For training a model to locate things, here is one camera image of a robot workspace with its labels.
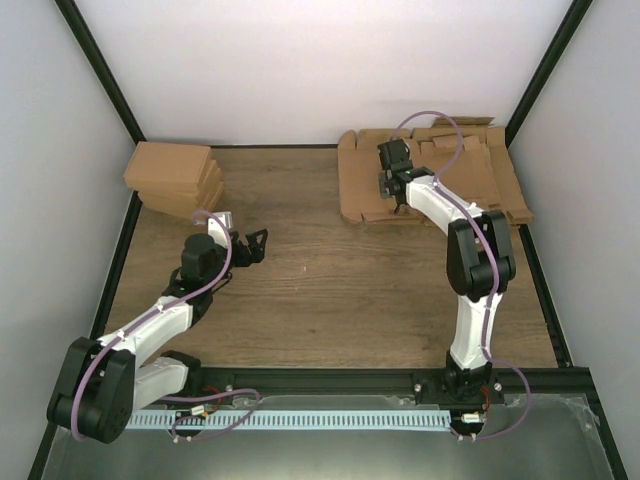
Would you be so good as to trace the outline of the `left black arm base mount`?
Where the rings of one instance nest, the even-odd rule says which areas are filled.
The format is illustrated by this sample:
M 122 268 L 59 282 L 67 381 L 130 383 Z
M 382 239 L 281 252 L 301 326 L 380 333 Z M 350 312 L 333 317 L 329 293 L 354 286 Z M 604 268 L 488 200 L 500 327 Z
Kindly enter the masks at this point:
M 222 389 L 218 389 L 216 385 L 210 383 L 211 379 L 212 376 L 208 374 L 206 369 L 189 369 L 183 388 L 176 393 L 161 397 L 160 400 L 190 405 L 213 404 L 215 407 L 231 404 L 236 397 L 248 396 L 256 402 L 260 401 L 260 393 L 255 389 L 228 389 L 228 384 L 223 385 Z

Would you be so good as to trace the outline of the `brown cardboard box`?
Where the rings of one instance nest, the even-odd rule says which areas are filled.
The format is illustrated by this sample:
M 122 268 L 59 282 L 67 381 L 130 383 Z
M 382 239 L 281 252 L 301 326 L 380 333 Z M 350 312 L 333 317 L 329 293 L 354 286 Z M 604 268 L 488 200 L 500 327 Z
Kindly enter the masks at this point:
M 381 167 L 378 145 L 393 135 L 394 129 L 346 131 L 340 138 L 338 178 L 340 213 L 351 223 L 426 225 L 428 219 L 409 207 L 394 212 L 393 198 L 382 198 L 379 187 Z

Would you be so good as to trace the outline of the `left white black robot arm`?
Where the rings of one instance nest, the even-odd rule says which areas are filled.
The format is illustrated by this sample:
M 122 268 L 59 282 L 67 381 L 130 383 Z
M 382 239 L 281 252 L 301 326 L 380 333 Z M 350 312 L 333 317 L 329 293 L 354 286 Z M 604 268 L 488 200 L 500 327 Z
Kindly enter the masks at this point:
M 204 406 L 200 361 L 159 350 L 194 327 L 232 268 L 263 261 L 268 232 L 250 233 L 210 226 L 189 236 L 181 264 L 161 296 L 144 313 L 98 339 L 80 337 L 68 348 L 49 400 L 46 418 L 78 438 L 108 444 L 124 431 L 131 415 L 158 401 Z

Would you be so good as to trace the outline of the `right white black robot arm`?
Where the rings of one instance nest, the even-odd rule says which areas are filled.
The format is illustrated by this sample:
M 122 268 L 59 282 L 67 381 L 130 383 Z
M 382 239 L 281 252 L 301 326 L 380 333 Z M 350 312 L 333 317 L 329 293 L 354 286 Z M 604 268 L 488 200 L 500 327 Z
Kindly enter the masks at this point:
M 384 142 L 378 153 L 381 195 L 422 213 L 447 236 L 446 274 L 458 307 L 443 390 L 455 402 L 468 402 L 489 382 L 493 323 L 516 273 L 507 219 L 463 200 L 430 169 L 414 166 L 405 141 Z

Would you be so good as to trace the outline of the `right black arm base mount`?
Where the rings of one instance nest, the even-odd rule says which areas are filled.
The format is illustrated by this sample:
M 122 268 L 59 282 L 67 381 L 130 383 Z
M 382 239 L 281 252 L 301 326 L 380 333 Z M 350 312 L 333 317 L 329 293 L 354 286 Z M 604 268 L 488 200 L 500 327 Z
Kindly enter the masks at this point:
M 411 374 L 415 402 L 442 408 L 480 407 L 489 400 L 502 404 L 503 395 L 494 389 L 496 378 L 482 369 L 457 373 L 452 369 L 417 370 Z

